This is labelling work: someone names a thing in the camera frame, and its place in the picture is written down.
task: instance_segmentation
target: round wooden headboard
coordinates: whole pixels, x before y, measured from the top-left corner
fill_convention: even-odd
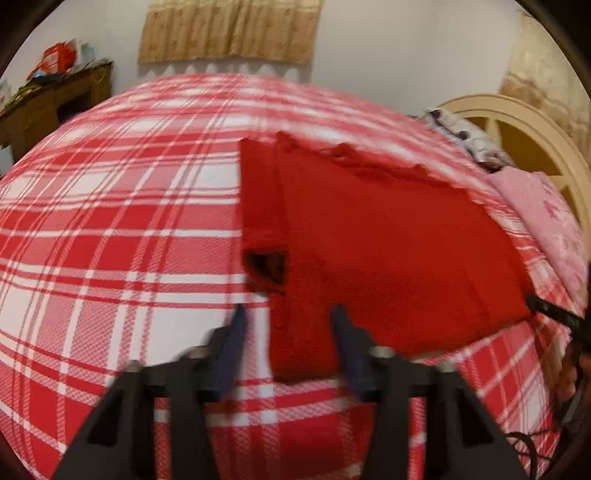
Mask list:
[[[550,176],[591,239],[591,170],[568,135],[547,115],[503,95],[468,95],[442,108],[467,118],[528,171]]]

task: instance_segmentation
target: folded red sweater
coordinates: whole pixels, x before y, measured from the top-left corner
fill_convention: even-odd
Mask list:
[[[519,253],[465,190],[348,145],[318,152],[278,134],[240,147],[243,261],[269,294],[276,376],[337,371],[329,310],[339,303],[403,355],[529,317],[534,287]]]

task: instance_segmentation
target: mattress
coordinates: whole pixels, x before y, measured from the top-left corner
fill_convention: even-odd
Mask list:
[[[238,141],[279,130],[317,148],[349,142],[422,163],[467,189],[510,235],[537,293],[580,311],[487,174],[421,123],[270,77],[160,78],[77,116],[0,181],[0,430],[35,478],[51,477],[131,359],[173,359],[238,302],[250,313],[239,380],[226,401],[207,406],[222,479],[359,475],[373,407],[357,403],[339,378],[275,382],[267,301],[245,286]],[[538,316],[426,361],[451,360],[502,430],[530,433],[551,425],[551,386],[567,341],[562,327]],[[411,406],[415,480],[425,418],[420,401]],[[163,399],[154,420],[158,477],[170,479]],[[534,440],[550,455],[557,438]]]

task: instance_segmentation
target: beige curtain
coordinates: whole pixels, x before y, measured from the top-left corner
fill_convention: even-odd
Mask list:
[[[500,93],[542,110],[569,135],[591,164],[591,100],[560,47],[527,13]]]
[[[308,63],[324,0],[152,0],[139,62],[242,56]]]

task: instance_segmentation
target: wooden desk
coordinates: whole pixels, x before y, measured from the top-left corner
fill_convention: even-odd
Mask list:
[[[83,69],[44,85],[0,115],[0,145],[12,147],[16,163],[69,115],[111,96],[112,63]]]

